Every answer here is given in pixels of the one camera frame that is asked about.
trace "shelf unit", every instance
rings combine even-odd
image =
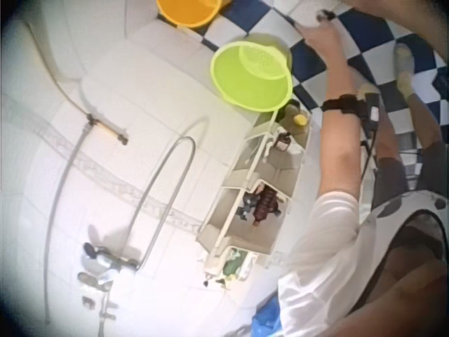
[[[196,238],[208,252],[204,271],[209,277],[220,275],[232,248],[269,255],[293,198],[313,124],[308,123],[307,132],[301,137],[290,137],[290,146],[282,152],[273,148],[273,144],[285,129],[275,122],[277,111],[267,115],[260,115],[243,140]],[[254,227],[252,212],[247,220],[241,220],[236,212],[243,206],[245,193],[253,193],[261,184],[276,190],[281,215],[270,213]]]

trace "gray shorts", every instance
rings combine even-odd
[[[372,208],[409,191],[406,168],[395,158],[378,161]],[[428,190],[448,198],[448,146],[435,143],[422,150],[422,169],[416,190]]]

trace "metal pipe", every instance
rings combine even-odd
[[[63,89],[60,87],[58,81],[56,81],[56,78],[53,76],[53,73],[50,71],[50,67],[48,66],[43,53],[41,49],[39,48],[39,45],[37,43],[36,37],[34,36],[33,29],[31,25],[28,22],[24,22],[25,27],[28,29],[29,34],[31,35],[34,47],[36,48],[37,53],[39,54],[39,57],[41,59],[43,67],[46,69],[49,77],[51,78],[51,81],[53,82],[56,89],[61,93],[62,96],[64,96],[65,100],[72,105],[75,109],[80,111],[82,114],[85,114],[88,118],[93,118],[95,120],[95,124],[102,126],[103,128],[109,130],[112,132],[118,140],[121,141],[123,145],[128,144],[128,136],[126,135],[125,131],[120,129],[118,126],[113,125],[110,121],[103,120],[97,116],[93,116],[92,114],[89,114],[88,112],[84,111],[79,105],[77,105],[66,93],[63,91]]]
[[[182,172],[182,175],[180,176],[179,181],[177,182],[177,185],[175,187],[175,190],[173,191],[170,201],[167,204],[166,209],[164,210],[161,219],[159,220],[159,223],[156,227],[156,231],[153,234],[152,240],[150,241],[147,251],[145,252],[145,255],[142,259],[142,261],[140,262],[140,264],[137,267],[137,270],[139,270],[140,268],[145,266],[145,263],[148,261],[148,257],[151,254],[154,245],[156,244],[156,241],[158,239],[159,234],[161,233],[163,224],[165,223],[168,214],[170,213],[170,210],[173,207],[173,203],[175,202],[175,199],[177,197],[177,194],[179,193],[181,186],[185,180],[185,177],[187,176],[187,173],[189,172],[190,166],[192,165],[192,162],[194,160],[194,156],[195,156],[195,152],[196,152],[196,143],[195,140],[192,137],[189,136],[185,136],[185,137],[180,137],[178,138],[178,140],[175,141],[175,143],[172,145],[172,147],[169,149],[168,153],[166,154],[166,156],[163,158],[161,164],[159,165],[158,169],[156,170],[156,173],[153,175],[151,181],[149,182],[146,190],[143,192],[142,197],[140,198],[139,204],[135,209],[135,212],[133,214],[133,217],[131,219],[131,222],[128,226],[128,230],[126,232],[126,236],[125,239],[123,241],[123,246],[121,247],[121,251],[120,251],[120,255],[123,253],[123,250],[125,249],[125,246],[128,243],[130,234],[133,230],[133,226],[135,224],[135,221],[139,215],[140,210],[142,209],[143,204],[145,203],[145,199],[147,198],[149,191],[151,190],[151,188],[153,187],[154,183],[156,182],[156,179],[159,177],[159,174],[161,173],[162,169],[164,168],[164,166],[166,165],[168,159],[170,158],[171,154],[173,153],[173,151],[175,150],[175,148],[182,142],[184,141],[189,141],[192,144],[192,149],[190,151],[190,157],[189,160],[187,162],[187,165],[184,168],[184,171]]]
[[[62,176],[56,190],[55,199],[53,205],[51,207],[50,218],[48,219],[47,225],[47,233],[45,238],[45,247],[43,253],[43,305],[45,307],[45,322],[46,324],[50,324],[50,305],[48,304],[48,256],[50,254],[50,243],[51,243],[51,232],[53,229],[53,225],[55,222],[56,211],[58,209],[59,201],[61,198],[62,190],[64,188],[65,182],[67,180],[67,176],[69,175],[70,168],[72,167],[74,160],[79,152],[79,149],[84,143],[84,140],[90,133],[93,128],[93,122],[90,120],[83,129],[83,133],[76,142],[76,145],[70,154],[67,163],[65,164],[64,171],[62,172]]]

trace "hand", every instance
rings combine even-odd
[[[333,23],[323,20],[318,27],[304,27],[297,23],[295,27],[304,37],[306,44],[312,47],[325,63],[334,57],[344,57],[340,33]]]

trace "shower mixer valve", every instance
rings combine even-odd
[[[83,245],[83,248],[84,252],[90,259],[96,260],[99,265],[107,268],[105,272],[98,275],[97,277],[93,277],[93,279],[87,276],[86,273],[80,273],[80,275],[82,274],[82,277],[80,277],[80,275],[78,277],[79,280],[85,284],[87,284],[87,282],[85,282],[85,279],[89,279],[89,283],[87,285],[93,286],[98,290],[107,291],[110,286],[106,285],[110,284],[110,282],[112,283],[120,273],[120,271],[122,271],[122,269],[129,269],[133,273],[135,273],[138,269],[138,262],[136,260],[117,258],[116,256],[112,255],[105,247],[99,247],[96,249],[92,244],[86,242]]]

